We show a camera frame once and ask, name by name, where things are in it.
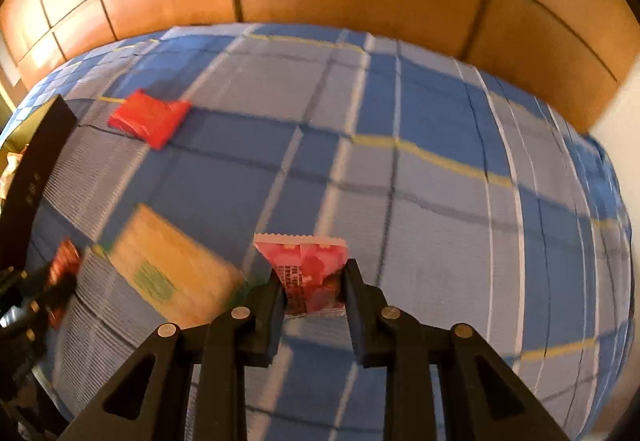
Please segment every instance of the wrinkled sheet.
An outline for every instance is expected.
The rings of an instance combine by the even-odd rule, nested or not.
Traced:
[[[106,124],[137,88],[194,104],[164,150]],[[175,27],[59,67],[0,140],[54,94],[79,122],[29,268],[63,237],[108,249],[139,202],[252,278],[269,270],[256,232],[343,237],[390,304],[473,325],[572,438],[613,388],[632,293],[615,175],[596,143],[513,85],[348,30]],[[162,322],[86,253],[42,364],[60,407],[79,413]],[[383,371],[354,363],[344,317],[293,320],[273,366],[246,371],[249,439],[382,439],[384,395]]]

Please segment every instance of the pink candy wrapper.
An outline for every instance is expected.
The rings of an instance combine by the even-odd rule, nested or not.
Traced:
[[[270,262],[287,293],[287,314],[298,316],[342,309],[340,271],[347,244],[334,237],[256,233],[254,246]]]

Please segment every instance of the orange snack wrapper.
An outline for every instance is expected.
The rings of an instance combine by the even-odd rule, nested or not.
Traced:
[[[254,246],[273,267],[287,293],[287,314],[343,309],[340,271],[349,257],[343,239],[256,233]]]
[[[57,284],[65,273],[72,273],[77,276],[78,271],[80,271],[80,255],[78,254],[78,250],[69,239],[65,239],[58,246],[56,255],[51,262],[47,285],[53,286]],[[64,308],[50,311],[49,324],[54,329],[58,329],[64,315]]]

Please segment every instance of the red snack package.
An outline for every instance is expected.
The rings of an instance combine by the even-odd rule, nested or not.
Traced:
[[[348,258],[347,244],[333,237],[256,233],[254,246],[270,262],[287,293],[287,314],[341,309],[337,272]]]
[[[139,88],[111,114],[107,124],[144,139],[160,150],[189,112],[188,101],[161,101]]]
[[[58,251],[56,251],[56,255],[51,262],[47,285],[53,286],[57,284],[60,278],[66,273],[78,275],[78,271],[80,271],[80,255],[78,255],[78,250],[69,239],[65,239],[58,246]],[[51,324],[54,329],[58,329],[64,315],[64,309],[50,311],[49,324]]]

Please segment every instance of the metal screw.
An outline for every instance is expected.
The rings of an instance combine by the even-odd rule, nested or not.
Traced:
[[[158,336],[162,338],[169,338],[172,337],[177,330],[178,328],[173,324],[162,324],[158,328]]]
[[[251,309],[244,306],[234,307],[231,311],[231,316],[236,320],[244,320],[245,318],[249,318],[251,314]]]
[[[471,338],[474,334],[474,330],[467,324],[458,324],[453,328],[453,332],[459,338]]]
[[[387,306],[382,308],[382,317],[387,320],[396,320],[400,317],[400,310],[397,307]]]

